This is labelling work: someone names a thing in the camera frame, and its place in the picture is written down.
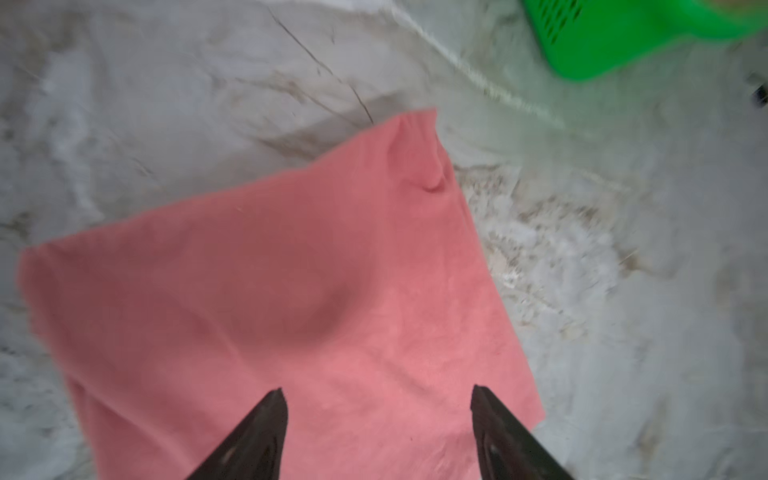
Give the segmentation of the dusty pink t shirt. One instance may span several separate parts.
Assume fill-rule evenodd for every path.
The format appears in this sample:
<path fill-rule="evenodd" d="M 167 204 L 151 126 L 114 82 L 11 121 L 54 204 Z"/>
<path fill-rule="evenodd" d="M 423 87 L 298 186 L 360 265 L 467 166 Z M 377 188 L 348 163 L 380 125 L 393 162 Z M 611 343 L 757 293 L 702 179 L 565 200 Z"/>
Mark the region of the dusty pink t shirt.
<path fill-rule="evenodd" d="M 102 479 L 181 479 L 269 391 L 284 479 L 476 479 L 474 386 L 545 412 L 432 110 L 24 251 Z"/>

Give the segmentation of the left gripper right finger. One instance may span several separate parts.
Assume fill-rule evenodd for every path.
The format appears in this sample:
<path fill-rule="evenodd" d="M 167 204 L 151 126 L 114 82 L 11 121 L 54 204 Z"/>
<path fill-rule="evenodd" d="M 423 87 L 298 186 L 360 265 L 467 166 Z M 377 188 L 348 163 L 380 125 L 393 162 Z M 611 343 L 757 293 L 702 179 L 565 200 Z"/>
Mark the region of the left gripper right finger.
<path fill-rule="evenodd" d="M 470 409 L 483 480 L 573 480 L 488 387 L 473 387 Z"/>

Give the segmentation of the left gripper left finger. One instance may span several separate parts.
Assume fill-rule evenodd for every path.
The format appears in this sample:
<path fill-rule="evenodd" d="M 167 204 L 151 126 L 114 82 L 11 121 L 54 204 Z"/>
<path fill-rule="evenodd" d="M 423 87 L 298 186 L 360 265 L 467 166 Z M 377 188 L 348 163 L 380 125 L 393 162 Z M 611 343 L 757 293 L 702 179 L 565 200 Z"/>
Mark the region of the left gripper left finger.
<path fill-rule="evenodd" d="M 271 390 L 187 479 L 278 480 L 287 427 L 283 391 Z"/>

